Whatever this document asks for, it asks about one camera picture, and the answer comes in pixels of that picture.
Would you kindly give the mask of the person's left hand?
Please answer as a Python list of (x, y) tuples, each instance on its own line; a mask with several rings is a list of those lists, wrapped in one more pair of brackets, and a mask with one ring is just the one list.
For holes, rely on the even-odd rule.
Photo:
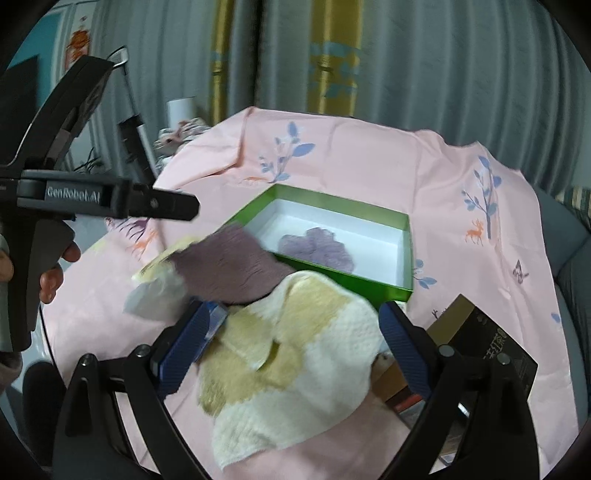
[[(78, 245), (73, 242), (65, 250), (62, 258), (70, 263), (78, 261), (81, 257), (81, 251)], [(7, 283), (11, 280), (14, 274), (13, 264), (7, 253), (1, 252), (0, 261), (0, 281)], [(40, 276), (40, 290), (39, 299), (43, 304), (49, 304), (56, 296), (57, 290), (63, 283), (63, 269), (60, 265), (55, 265), (50, 270), (44, 272)]]

